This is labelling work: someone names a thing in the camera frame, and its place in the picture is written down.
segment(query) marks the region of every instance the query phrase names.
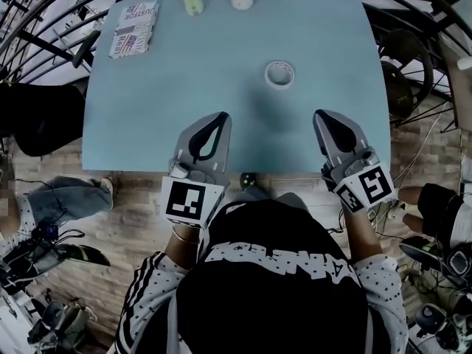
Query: bracelet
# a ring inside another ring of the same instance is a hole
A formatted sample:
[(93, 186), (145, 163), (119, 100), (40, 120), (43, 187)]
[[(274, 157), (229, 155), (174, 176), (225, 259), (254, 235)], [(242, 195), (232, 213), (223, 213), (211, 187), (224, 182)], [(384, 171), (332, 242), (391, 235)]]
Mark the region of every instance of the bracelet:
[(190, 240), (187, 240), (187, 239), (184, 239), (181, 235), (179, 235), (177, 232), (176, 232), (176, 226), (172, 226), (172, 230), (174, 232), (174, 235), (182, 242), (182, 243), (187, 243), (187, 244), (192, 244), (192, 245), (198, 245), (200, 243), (200, 241), (190, 241)]

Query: roll of tape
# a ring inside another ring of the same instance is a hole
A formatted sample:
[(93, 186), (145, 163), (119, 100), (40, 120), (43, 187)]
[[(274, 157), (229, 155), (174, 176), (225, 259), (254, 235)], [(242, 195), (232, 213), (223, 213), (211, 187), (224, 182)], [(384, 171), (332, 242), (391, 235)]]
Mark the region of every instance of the roll of tape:
[(295, 80), (292, 66), (280, 60), (270, 63), (265, 69), (265, 81), (274, 89), (287, 89)]

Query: person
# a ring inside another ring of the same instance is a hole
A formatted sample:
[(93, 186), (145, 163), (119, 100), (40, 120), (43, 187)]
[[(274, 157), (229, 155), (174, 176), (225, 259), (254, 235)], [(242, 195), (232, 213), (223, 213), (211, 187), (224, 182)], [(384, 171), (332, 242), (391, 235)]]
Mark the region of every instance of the person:
[(293, 193), (252, 174), (204, 230), (174, 226), (125, 296), (115, 350), (128, 353), (404, 353), (397, 261), (365, 211), (344, 209), (351, 261)]
[(113, 208), (113, 184), (107, 178), (87, 182), (59, 176), (49, 182), (26, 181), (40, 186), (31, 193), (15, 195), (7, 174), (2, 172), (0, 183), (0, 199), (7, 203), (7, 214), (0, 217), (0, 260), (31, 238), (42, 224), (59, 227)]
[[(411, 230), (431, 236), (446, 250), (472, 243), (472, 208), (456, 192), (436, 184), (397, 190), (399, 204), (389, 218), (403, 221)], [(422, 218), (407, 212), (418, 206)]]

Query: table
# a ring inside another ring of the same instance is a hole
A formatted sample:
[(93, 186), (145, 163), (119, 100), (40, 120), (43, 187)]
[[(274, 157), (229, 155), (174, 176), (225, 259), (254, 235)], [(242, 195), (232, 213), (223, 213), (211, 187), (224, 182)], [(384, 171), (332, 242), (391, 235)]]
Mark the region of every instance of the table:
[[(313, 113), (326, 108), (364, 129), (390, 163), (389, 113), (377, 48), (356, 0), (203, 0), (198, 17), (182, 0), (159, 0), (149, 51), (108, 56), (122, 8), (115, 4), (100, 36), (88, 88), (83, 167), (165, 171), (178, 135), (216, 111), (232, 117), (228, 171), (319, 172), (324, 157)], [(273, 60), (290, 63), (285, 91), (264, 80)]]

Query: black t-shirt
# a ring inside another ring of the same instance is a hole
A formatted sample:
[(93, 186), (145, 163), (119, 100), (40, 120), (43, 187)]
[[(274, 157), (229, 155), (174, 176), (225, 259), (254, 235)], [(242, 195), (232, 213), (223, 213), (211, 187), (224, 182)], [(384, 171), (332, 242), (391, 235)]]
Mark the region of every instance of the black t-shirt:
[[(308, 212), (277, 201), (229, 204), (209, 236), (176, 294), (178, 332), (192, 354), (364, 353), (365, 291)], [(167, 308), (147, 325), (138, 354), (165, 353)], [(383, 323), (375, 311), (372, 318), (373, 352), (389, 353)]]

